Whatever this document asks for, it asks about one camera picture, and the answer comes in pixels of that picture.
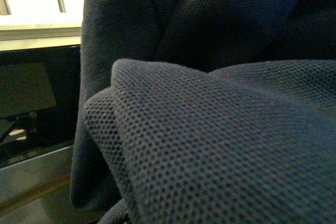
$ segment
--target knit texture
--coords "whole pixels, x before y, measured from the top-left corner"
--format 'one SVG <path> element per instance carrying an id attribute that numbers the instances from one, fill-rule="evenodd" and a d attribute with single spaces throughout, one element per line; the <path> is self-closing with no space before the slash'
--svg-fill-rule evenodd
<path id="1" fill-rule="evenodd" d="M 103 224 L 124 224 L 129 221 L 128 209 L 125 201 L 121 199 L 117 204 L 113 206 L 98 223 Z"/>
<path id="2" fill-rule="evenodd" d="M 336 61 L 119 60 L 111 83 L 86 123 L 132 223 L 336 221 Z"/>
<path id="3" fill-rule="evenodd" d="M 122 58 L 204 72 L 268 60 L 335 59 L 335 0 L 85 0 L 70 192 L 83 210 L 108 211 L 121 199 L 85 127 L 83 105 L 111 86 L 112 65 Z"/>

